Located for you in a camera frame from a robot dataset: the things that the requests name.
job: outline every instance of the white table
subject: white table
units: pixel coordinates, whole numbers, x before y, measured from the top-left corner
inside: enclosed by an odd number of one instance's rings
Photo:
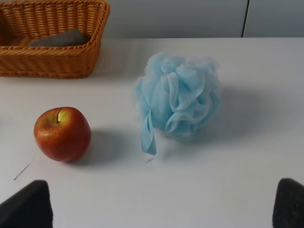
[[[205,136],[157,134],[151,161],[131,92],[161,50],[215,58],[224,93]],[[59,106],[78,108],[93,132],[76,164],[34,140],[36,119]],[[304,183],[303,163],[303,38],[111,39],[89,78],[0,78],[0,201],[47,180],[54,228],[271,228],[277,184]]]

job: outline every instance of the blue bath pouf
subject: blue bath pouf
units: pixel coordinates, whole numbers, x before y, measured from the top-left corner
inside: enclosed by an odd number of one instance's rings
[[[192,136],[217,113],[221,87],[212,59],[170,56],[148,60],[134,90],[142,119],[142,151],[156,154],[153,128],[174,138]]]

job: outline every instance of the black object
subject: black object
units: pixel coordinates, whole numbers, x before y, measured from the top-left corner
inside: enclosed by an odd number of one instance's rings
[[[70,30],[58,35],[45,37],[29,44],[30,47],[66,47],[85,44],[80,30]]]
[[[35,180],[0,204],[0,228],[52,228],[48,183]]]
[[[281,179],[275,197],[274,228],[304,228],[304,186],[293,179]]]

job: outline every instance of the woven basket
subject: woven basket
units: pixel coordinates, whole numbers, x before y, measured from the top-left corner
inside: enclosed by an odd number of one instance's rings
[[[0,2],[0,76],[82,78],[94,69],[110,13],[102,0]],[[79,29],[87,43],[28,47],[33,40]]]

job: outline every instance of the apple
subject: apple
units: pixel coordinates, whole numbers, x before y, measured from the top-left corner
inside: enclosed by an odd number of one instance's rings
[[[38,147],[55,161],[73,162],[87,150],[91,129],[82,113],[72,107],[53,108],[43,113],[34,126]]]

